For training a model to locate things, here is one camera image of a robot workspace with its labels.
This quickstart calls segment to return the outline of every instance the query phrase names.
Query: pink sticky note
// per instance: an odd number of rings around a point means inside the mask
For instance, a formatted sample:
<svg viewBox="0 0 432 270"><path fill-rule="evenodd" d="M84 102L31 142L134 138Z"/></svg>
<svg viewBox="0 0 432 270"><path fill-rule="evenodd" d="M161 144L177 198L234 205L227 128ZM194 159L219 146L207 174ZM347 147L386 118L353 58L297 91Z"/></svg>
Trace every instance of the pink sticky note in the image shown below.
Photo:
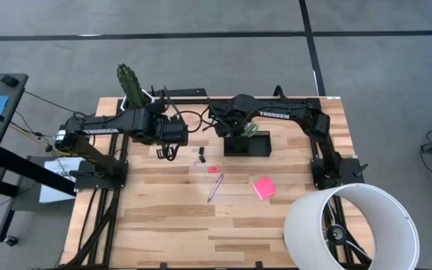
<svg viewBox="0 0 432 270"><path fill-rule="evenodd" d="M264 200L276 193L276 187L269 177L262 177L260 180L254 182L253 188L260 200Z"/></svg>
<svg viewBox="0 0 432 270"><path fill-rule="evenodd" d="M218 167L208 167L208 173L217 173L219 172Z"/></svg>

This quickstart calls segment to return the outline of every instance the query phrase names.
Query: white cylinder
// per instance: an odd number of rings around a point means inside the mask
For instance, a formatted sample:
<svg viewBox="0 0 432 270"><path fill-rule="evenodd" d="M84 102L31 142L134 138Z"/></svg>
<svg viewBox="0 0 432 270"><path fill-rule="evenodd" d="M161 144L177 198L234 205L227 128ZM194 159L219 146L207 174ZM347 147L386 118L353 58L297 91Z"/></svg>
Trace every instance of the white cylinder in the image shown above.
<svg viewBox="0 0 432 270"><path fill-rule="evenodd" d="M357 206L373 231L374 257L370 270L416 267L418 232L406 209L378 187L348 184L306 193L292 204L284 224L284 243L301 270L344 270L329 253L322 233L323 209L333 195Z"/></svg>

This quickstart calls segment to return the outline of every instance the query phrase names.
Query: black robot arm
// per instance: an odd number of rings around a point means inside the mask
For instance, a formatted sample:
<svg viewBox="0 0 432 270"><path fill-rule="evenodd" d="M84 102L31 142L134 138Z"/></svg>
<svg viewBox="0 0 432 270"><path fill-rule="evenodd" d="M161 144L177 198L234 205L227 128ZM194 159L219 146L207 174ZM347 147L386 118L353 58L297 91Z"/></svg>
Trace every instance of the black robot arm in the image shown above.
<svg viewBox="0 0 432 270"><path fill-rule="evenodd" d="M115 116L79 117L73 115L59 128L55 147L61 152L77 154L94 165L100 177L119 176L121 161L100 153L89 143L86 136L101 134L127 134L135 143L161 145L157 151L159 158L172 161L176 158L179 146L188 144L188 126L177 115L168 117L164 110L154 106L127 109ZM72 172L72 175L88 172Z"/></svg>
<svg viewBox="0 0 432 270"><path fill-rule="evenodd" d="M238 94L229 102L211 102L208 116L214 121L216 134L225 138L240 137L246 124L255 116L294 121L318 143L325 174L332 179L341 177L341 155L335 151L329 135L330 118L311 102L261 101L247 94Z"/></svg>

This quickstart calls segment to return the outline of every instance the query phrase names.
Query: wooden tabletop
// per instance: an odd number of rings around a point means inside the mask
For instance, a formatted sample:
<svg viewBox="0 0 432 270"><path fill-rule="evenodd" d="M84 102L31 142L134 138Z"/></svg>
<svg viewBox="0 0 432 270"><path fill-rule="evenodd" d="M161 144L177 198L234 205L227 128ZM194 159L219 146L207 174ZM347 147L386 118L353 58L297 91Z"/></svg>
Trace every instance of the wooden tabletop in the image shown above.
<svg viewBox="0 0 432 270"><path fill-rule="evenodd" d="M97 115L114 115L117 100L101 98ZM322 111L331 116L334 147L343 156L354 155L341 99L320 100ZM202 112L206 106L178 108ZM196 127L197 116L183 116L190 130ZM110 268L159 267L160 263L169 267L254 267L256 261L264 266L294 266L284 247L284 218L295 200L317 190L309 165L310 140L292 121L255 120L261 131L271 132L270 157L224 157L223 139L213 129L191 133L188 146L180 148L172 162L158 160L157 145L128 144L130 169L119 200ZM110 136L98 136L95 146L107 153L109 142ZM200 146L205 147L207 162L194 165ZM207 167L219 167L225 174L210 203L206 200L220 173L207 173ZM261 201L251 184L263 176L272 179L277 192ZM92 190L84 190L76 196L61 263L77 252L91 195ZM93 229L96 205L92 206L83 239ZM349 230L371 255L373 238L365 218L349 202L343 201L343 207ZM105 236L103 232L97 263L102 260Z"/></svg>

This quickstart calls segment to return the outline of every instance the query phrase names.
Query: green cactus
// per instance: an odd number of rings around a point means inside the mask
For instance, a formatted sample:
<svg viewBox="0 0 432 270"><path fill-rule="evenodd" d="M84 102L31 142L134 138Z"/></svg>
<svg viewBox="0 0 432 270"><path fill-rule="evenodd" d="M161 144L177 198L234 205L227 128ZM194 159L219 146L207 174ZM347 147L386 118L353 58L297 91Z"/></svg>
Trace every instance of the green cactus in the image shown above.
<svg viewBox="0 0 432 270"><path fill-rule="evenodd" d="M119 64L117 69L118 80L126 94L130 108L140 108L146 104L146 97L141 91L140 83L134 71L126 64Z"/></svg>

